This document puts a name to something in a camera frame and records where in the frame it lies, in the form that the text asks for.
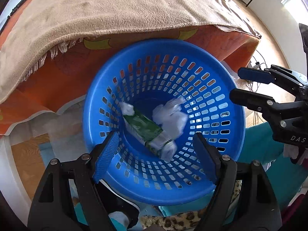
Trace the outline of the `white gloved right hand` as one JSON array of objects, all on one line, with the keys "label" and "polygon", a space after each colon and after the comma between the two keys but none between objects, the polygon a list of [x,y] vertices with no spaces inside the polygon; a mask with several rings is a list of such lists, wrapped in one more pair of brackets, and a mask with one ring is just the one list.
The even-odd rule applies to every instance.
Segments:
[{"label": "white gloved right hand", "polygon": [[299,155],[299,148],[290,144],[284,144],[283,156],[291,159],[297,159]]}]

